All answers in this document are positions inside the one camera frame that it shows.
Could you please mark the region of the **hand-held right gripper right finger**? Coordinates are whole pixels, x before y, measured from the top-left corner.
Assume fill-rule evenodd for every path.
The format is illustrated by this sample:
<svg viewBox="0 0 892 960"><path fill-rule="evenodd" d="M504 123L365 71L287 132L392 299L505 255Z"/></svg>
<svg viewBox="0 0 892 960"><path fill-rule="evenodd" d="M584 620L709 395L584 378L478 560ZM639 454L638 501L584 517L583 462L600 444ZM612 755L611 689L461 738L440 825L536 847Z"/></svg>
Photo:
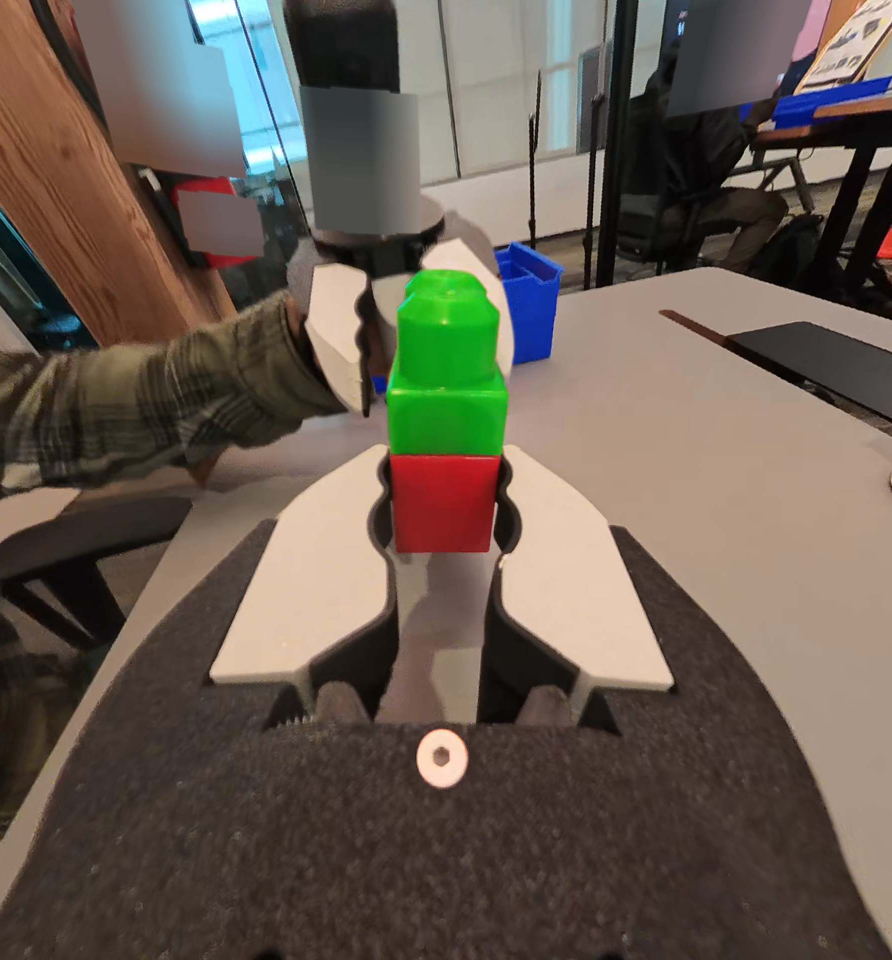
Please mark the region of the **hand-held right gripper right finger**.
<svg viewBox="0 0 892 960"><path fill-rule="evenodd" d="M608 691L675 679L605 516L519 446L500 463L500 556L485 610L485 722L511 724L552 688L569 724L613 724Z"/></svg>

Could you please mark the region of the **person's left forearm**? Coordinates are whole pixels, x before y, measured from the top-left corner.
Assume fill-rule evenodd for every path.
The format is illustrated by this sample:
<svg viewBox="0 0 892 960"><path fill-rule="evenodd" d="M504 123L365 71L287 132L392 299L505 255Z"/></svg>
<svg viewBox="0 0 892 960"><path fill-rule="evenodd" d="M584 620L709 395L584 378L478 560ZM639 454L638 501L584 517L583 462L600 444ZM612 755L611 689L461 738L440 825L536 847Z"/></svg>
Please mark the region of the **person's left forearm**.
<svg viewBox="0 0 892 960"><path fill-rule="evenodd" d="M194 467L344 412L301 326L282 291L171 342L0 351L0 499Z"/></svg>

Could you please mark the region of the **black backpack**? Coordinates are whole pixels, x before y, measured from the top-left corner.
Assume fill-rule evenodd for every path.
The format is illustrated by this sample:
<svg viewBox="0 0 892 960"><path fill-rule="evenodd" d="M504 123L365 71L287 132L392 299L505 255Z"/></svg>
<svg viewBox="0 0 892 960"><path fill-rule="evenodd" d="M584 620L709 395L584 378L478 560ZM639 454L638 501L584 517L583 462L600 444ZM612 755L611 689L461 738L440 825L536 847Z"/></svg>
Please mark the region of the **black backpack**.
<svg viewBox="0 0 892 960"><path fill-rule="evenodd" d="M824 225L825 218L820 214L793 217L754 256L745 274L759 282L797 288L812 266Z"/></svg>

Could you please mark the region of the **red mega block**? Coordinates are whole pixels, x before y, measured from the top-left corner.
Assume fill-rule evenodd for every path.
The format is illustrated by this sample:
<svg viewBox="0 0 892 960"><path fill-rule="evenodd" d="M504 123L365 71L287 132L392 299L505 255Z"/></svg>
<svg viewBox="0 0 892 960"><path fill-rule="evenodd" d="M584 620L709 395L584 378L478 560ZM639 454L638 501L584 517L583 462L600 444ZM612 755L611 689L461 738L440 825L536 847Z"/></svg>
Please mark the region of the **red mega block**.
<svg viewBox="0 0 892 960"><path fill-rule="evenodd" d="M392 454L390 480L397 552L489 552L500 463L499 455Z"/></svg>

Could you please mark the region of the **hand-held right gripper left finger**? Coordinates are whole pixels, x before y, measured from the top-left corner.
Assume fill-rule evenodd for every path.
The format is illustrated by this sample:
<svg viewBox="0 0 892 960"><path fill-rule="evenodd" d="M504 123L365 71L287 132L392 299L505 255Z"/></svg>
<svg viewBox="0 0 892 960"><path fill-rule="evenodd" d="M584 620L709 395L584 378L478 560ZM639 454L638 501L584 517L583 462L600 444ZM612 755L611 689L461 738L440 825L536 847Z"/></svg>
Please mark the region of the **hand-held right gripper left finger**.
<svg viewBox="0 0 892 960"><path fill-rule="evenodd" d="M215 685L285 685L311 711L321 688L344 683L376 717L400 645L389 467L375 444L279 514L210 667Z"/></svg>

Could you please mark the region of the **black light stand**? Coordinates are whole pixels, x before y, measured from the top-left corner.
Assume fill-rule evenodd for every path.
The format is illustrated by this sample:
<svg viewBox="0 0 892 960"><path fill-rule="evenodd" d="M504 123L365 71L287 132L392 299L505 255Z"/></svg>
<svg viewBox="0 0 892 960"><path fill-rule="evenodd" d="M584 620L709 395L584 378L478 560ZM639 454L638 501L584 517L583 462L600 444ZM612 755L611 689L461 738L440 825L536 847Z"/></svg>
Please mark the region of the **black light stand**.
<svg viewBox="0 0 892 960"><path fill-rule="evenodd" d="M591 288L596 214L596 157L606 130L608 73L613 42L606 39L582 53L577 67L576 152L587 155L585 224L582 236L583 290Z"/></svg>

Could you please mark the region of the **black desk chair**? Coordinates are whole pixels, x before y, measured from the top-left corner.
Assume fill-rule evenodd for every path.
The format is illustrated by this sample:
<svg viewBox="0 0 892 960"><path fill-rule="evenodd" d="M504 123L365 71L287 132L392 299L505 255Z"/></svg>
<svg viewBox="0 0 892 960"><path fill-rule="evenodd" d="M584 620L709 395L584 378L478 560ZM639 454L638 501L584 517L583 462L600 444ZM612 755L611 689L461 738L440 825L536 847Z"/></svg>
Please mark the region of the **black desk chair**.
<svg viewBox="0 0 892 960"><path fill-rule="evenodd" d="M190 495L101 501L9 536L0 543L4 598L74 649L113 643L126 618L99 562L171 541Z"/></svg>

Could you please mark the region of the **blue plastic bin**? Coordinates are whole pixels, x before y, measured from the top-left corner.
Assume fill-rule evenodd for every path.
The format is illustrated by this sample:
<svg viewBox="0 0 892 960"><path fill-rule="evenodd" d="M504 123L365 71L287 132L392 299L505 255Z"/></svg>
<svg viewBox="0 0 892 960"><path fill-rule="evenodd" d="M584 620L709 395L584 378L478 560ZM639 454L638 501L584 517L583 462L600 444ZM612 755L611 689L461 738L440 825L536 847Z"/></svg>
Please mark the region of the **blue plastic bin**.
<svg viewBox="0 0 892 960"><path fill-rule="evenodd" d="M497 261L512 322L513 364L519 366L548 359L562 266L519 242L498 250Z"/></svg>
<svg viewBox="0 0 892 960"><path fill-rule="evenodd" d="M810 126L817 110L881 96L888 90L891 82L892 75L885 75L784 97L777 103L772 114L773 129L779 131Z"/></svg>

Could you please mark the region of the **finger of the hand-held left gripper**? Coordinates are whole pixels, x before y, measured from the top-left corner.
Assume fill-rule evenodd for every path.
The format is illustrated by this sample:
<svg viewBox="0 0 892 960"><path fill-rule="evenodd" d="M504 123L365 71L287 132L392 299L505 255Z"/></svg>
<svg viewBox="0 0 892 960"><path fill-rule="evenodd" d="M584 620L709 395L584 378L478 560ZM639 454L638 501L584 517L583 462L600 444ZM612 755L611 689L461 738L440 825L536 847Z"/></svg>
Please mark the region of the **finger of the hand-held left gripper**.
<svg viewBox="0 0 892 960"><path fill-rule="evenodd" d="M332 393L351 412L367 418L372 402L367 319L372 309L367 274L341 263L312 273L306 332Z"/></svg>
<svg viewBox="0 0 892 960"><path fill-rule="evenodd" d="M463 240L438 243L424 254L424 270L452 270L469 273L484 287L490 302L500 314L497 363L500 372L512 370L515 335L507 296L497 267L490 267Z"/></svg>

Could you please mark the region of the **green mega block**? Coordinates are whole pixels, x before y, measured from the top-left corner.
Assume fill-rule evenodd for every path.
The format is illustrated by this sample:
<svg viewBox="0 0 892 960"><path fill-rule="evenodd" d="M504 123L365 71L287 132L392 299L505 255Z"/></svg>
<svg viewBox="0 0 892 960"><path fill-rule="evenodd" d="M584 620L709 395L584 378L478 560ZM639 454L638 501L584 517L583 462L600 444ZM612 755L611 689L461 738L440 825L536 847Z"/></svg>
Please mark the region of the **green mega block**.
<svg viewBox="0 0 892 960"><path fill-rule="evenodd" d="M391 454L500 456L509 396L499 332L473 274L422 270L408 282L386 391Z"/></svg>

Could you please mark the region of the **wood top office desk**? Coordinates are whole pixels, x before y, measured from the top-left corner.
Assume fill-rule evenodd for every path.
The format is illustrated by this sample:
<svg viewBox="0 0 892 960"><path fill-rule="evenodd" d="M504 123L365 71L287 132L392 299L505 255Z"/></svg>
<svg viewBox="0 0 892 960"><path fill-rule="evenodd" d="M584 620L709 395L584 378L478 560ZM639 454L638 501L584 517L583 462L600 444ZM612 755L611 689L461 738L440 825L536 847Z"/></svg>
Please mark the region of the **wood top office desk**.
<svg viewBox="0 0 892 960"><path fill-rule="evenodd" d="M892 94L822 106L808 126L774 130L762 126L752 147L757 151L832 147L853 150L801 290L833 303L861 307L862 291L871 281L880 247L892 227L892 162L844 267L839 266L838 258L875 154L880 149L892 148Z"/></svg>

